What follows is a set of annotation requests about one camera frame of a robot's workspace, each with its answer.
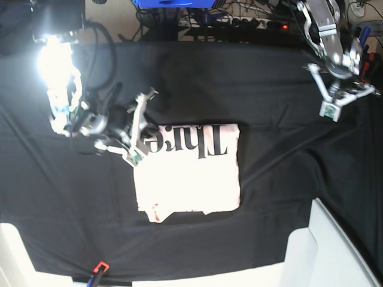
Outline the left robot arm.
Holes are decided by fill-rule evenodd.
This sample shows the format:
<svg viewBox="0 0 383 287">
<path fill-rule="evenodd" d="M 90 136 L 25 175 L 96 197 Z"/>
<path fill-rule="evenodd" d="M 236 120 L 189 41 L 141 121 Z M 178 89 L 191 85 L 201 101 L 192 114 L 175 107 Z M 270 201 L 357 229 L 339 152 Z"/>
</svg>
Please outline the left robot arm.
<svg viewBox="0 0 383 287">
<path fill-rule="evenodd" d="M 336 1 L 299 1 L 296 6 L 305 17 L 305 38 L 323 63 L 307 65 L 322 96 L 319 115 L 337 122 L 344 106 L 381 94 L 382 84 L 376 78 L 381 61 L 367 55 L 369 28 L 342 36 Z"/>
</svg>

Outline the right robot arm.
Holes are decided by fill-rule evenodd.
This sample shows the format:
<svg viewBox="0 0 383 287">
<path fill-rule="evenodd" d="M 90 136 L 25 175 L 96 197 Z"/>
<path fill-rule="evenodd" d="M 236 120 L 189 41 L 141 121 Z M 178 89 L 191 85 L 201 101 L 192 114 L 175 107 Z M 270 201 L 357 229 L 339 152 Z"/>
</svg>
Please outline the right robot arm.
<svg viewBox="0 0 383 287">
<path fill-rule="evenodd" d="M 51 129 L 70 139 L 76 135 L 95 138 L 97 153 L 119 154 L 136 167 L 149 154 L 144 140 L 159 130 L 146 114 L 148 102 L 158 91 L 152 88 L 138 94 L 127 107 L 116 104 L 123 88 L 121 82 L 113 83 L 117 49 L 103 24 L 86 20 L 84 1 L 31 1 L 31 19 L 33 41 L 42 45 L 38 67 L 46 84 Z M 83 29 L 92 29 L 95 36 L 95 50 L 86 73 L 82 73 L 73 50 L 78 42 L 77 32 Z M 111 69 L 103 82 L 89 86 L 99 35 L 108 44 Z"/>
</svg>

